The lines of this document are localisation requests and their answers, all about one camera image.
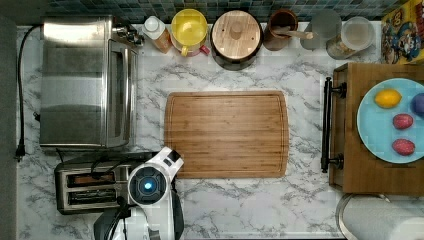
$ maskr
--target toaster oven handle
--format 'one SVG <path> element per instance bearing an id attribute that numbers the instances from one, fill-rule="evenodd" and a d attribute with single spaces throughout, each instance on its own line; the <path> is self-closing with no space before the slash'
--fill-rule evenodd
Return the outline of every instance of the toaster oven handle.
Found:
<path id="1" fill-rule="evenodd" d="M 123 137 L 124 139 L 129 138 L 130 129 L 129 129 L 129 123 L 130 123 L 130 114 L 131 114 L 131 72 L 130 72 L 130 61 L 131 61 L 131 51 L 128 48 L 124 48 L 121 50 L 122 55 L 124 56 L 124 76 L 125 76 L 125 98 L 124 98 L 124 109 L 125 109 L 125 118 L 123 122 Z"/>
<path id="2" fill-rule="evenodd" d="M 339 93 L 340 98 L 346 98 L 347 84 L 342 83 L 339 87 L 333 88 L 330 77 L 326 78 L 324 85 L 324 114 L 322 121 L 322 155 L 321 169 L 327 173 L 328 164 L 335 164 L 338 169 L 343 169 L 343 154 L 339 153 L 335 158 L 330 158 L 330 135 L 331 135 L 331 115 L 333 92 Z"/>

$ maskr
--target yellow lemon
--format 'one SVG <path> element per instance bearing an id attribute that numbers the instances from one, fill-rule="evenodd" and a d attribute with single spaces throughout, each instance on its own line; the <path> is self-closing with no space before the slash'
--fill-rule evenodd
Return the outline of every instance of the yellow lemon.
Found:
<path id="1" fill-rule="evenodd" d="M 402 95 L 392 88 L 381 90 L 375 95 L 374 101 L 381 108 L 392 108 L 399 104 Z"/>

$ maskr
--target kitchen counter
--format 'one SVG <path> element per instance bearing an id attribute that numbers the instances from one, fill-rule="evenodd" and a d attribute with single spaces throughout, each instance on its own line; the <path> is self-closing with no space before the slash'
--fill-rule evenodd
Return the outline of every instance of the kitchen counter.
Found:
<path id="1" fill-rule="evenodd" d="M 347 61 L 378 62 L 380 27 L 373 24 L 376 42 Z M 306 25 L 300 23 L 299 29 Z M 19 30 L 18 45 L 26 30 Z M 158 151 L 163 146 L 164 110 L 171 92 L 280 90 L 287 104 L 286 176 L 177 180 L 185 239 L 342 237 L 334 216 L 342 194 L 328 185 L 320 157 L 323 82 L 347 61 L 335 61 L 325 50 L 305 50 L 298 39 L 292 39 L 280 51 L 262 47 L 253 65 L 233 72 L 218 66 L 211 55 L 184 58 L 176 49 L 164 55 L 146 42 L 139 52 L 137 137 L 132 151 Z M 24 52 L 28 154 L 18 164 L 18 236 L 94 239 L 92 225 L 100 214 L 62 216 L 56 210 L 53 171 L 60 159 L 40 149 L 39 123 L 32 117 L 40 110 L 41 63 L 42 40 L 35 31 Z"/>

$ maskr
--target plate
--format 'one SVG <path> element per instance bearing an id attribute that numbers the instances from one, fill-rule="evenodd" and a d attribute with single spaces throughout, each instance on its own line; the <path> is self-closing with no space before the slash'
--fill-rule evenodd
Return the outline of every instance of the plate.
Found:
<path id="1" fill-rule="evenodd" d="M 400 103 L 390 109 L 380 108 L 375 102 L 375 95 L 387 88 L 396 89 L 401 95 Z M 410 163 L 424 156 L 424 119 L 414 114 L 410 108 L 412 98 L 424 93 L 424 86 L 405 78 L 393 78 L 375 85 L 365 94 L 359 105 L 357 125 L 359 135 L 365 146 L 375 156 L 390 163 Z M 393 117 L 407 113 L 414 118 L 414 124 L 398 130 L 393 126 Z M 405 138 L 415 143 L 415 152 L 409 156 L 399 155 L 392 148 L 398 138 Z"/>

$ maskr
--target mosaic tile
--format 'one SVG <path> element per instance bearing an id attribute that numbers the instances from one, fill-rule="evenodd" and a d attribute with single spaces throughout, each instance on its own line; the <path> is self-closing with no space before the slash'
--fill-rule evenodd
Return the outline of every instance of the mosaic tile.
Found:
<path id="1" fill-rule="evenodd" d="M 166 23 L 184 8 L 194 8 L 213 23 L 217 17 L 233 9 L 251 13 L 259 21 L 280 8 L 291 9 L 299 21 L 310 19 L 321 9 L 334 9 L 343 19 L 363 16 L 381 19 L 406 0 L 50 0 L 49 13 L 90 14 L 109 13 L 125 17 L 134 23 L 143 23 L 148 16 L 156 15 Z"/>

